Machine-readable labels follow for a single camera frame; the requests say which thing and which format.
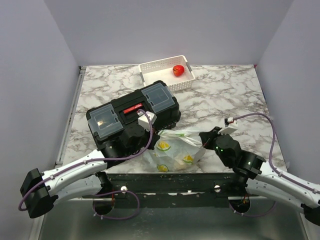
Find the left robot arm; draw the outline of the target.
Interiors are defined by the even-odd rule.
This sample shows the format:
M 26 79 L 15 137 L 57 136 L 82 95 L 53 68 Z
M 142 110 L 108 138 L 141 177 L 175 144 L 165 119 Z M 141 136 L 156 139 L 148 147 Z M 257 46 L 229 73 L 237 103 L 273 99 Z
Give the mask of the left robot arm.
M 20 187 L 18 210 L 26 211 L 34 219 L 69 199 L 87 195 L 107 197 L 111 185 L 103 171 L 154 149 L 159 138 L 154 129 L 134 124 L 67 165 L 44 172 L 38 168 L 30 170 Z

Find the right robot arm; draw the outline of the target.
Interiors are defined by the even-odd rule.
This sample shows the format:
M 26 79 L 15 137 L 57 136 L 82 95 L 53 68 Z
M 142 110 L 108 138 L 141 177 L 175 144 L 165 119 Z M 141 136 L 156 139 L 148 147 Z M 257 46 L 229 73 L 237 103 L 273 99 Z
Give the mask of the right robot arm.
M 241 149 L 240 143 L 224 131 L 215 127 L 200 132 L 199 137 L 203 147 L 215 151 L 223 165 L 237 175 L 238 179 L 230 183 L 234 195 L 248 192 L 287 203 L 303 213 L 309 222 L 320 224 L 319 184 L 280 170 L 263 157 Z

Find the white lemon print plastic bag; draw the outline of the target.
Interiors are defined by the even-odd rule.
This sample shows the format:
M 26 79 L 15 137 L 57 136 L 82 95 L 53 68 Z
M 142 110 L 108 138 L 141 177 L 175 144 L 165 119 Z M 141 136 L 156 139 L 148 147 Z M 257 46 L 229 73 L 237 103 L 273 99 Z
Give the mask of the white lemon print plastic bag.
M 145 170 L 151 173 L 177 172 L 190 169 L 205 154 L 200 130 L 161 130 L 153 150 L 142 155 Z

